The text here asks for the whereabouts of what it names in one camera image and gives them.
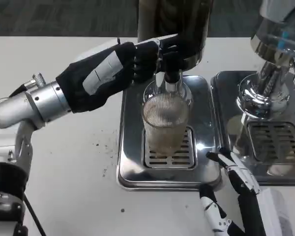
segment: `white robotic hand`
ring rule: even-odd
[[[210,160],[227,170],[228,177],[239,194],[238,203],[245,232],[243,232],[218,205],[213,188],[200,186],[200,199],[207,220],[216,236],[293,236],[284,199],[279,191],[261,190],[256,178],[237,155],[226,148],[219,153],[208,152]]]

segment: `white table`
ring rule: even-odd
[[[34,72],[53,81],[79,53],[107,40],[0,37],[0,97],[9,95]],[[209,81],[223,70],[256,70],[260,61],[248,38],[208,38],[202,62],[186,74]],[[47,235],[213,235],[197,193],[127,192],[118,186],[121,98],[121,93],[116,94],[94,112],[68,115],[33,134],[26,192]],[[284,195],[295,235],[295,187],[276,189]],[[227,179],[217,198],[242,226],[237,195]],[[39,235],[28,212],[24,223],[29,236]]]

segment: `stainless steel drip tray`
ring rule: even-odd
[[[211,80],[219,145],[237,151],[263,185],[295,185],[295,86],[288,75],[290,99],[280,116],[246,119],[236,104],[238,85],[254,71],[223,71]]]
[[[126,189],[197,190],[202,183],[220,183],[219,166],[206,158],[217,142],[208,84],[199,76],[184,76],[183,82],[194,103],[181,148],[173,156],[158,155],[145,139],[141,113],[143,93],[150,81],[123,93],[117,180]]]

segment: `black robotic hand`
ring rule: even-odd
[[[159,45],[149,41],[118,44],[70,64],[57,78],[72,112],[92,111],[108,97],[143,83],[157,71]]]

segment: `black glove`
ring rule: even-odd
[[[123,69],[112,81],[102,84],[89,95],[83,81],[110,53],[116,52]],[[158,45],[151,41],[135,46],[131,42],[115,45],[88,58],[70,64],[57,78],[72,112],[93,111],[103,106],[108,97],[128,88],[132,81],[142,83],[157,71]]]

